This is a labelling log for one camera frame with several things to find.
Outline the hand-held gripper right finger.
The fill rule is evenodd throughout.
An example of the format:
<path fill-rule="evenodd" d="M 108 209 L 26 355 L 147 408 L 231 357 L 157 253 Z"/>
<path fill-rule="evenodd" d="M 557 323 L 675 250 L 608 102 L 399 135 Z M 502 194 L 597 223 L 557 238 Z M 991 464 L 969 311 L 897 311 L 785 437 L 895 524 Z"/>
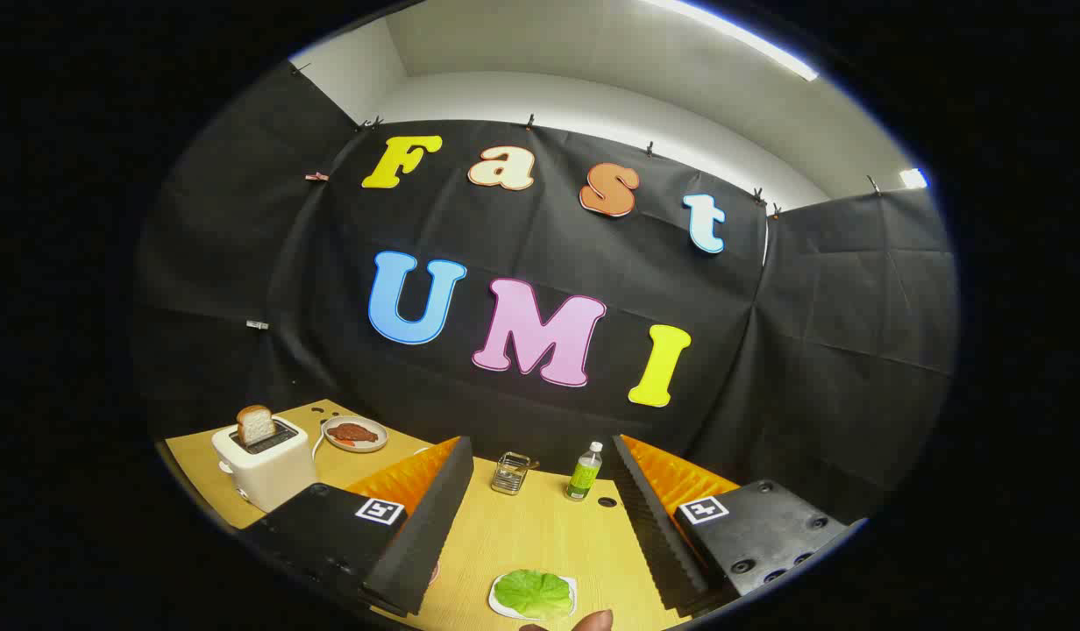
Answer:
<path fill-rule="evenodd" d="M 743 606 L 863 526 L 837 520 L 771 479 L 738 485 L 635 438 L 612 441 L 615 486 L 669 610 Z"/>

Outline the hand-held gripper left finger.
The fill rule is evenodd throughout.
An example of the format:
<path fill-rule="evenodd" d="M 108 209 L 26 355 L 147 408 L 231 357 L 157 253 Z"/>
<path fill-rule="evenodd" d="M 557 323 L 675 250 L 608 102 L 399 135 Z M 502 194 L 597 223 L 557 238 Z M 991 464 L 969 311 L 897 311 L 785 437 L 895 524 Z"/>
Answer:
<path fill-rule="evenodd" d="M 455 437 L 345 491 L 312 484 L 239 535 L 341 602 L 417 614 L 472 475 L 472 441 Z"/>

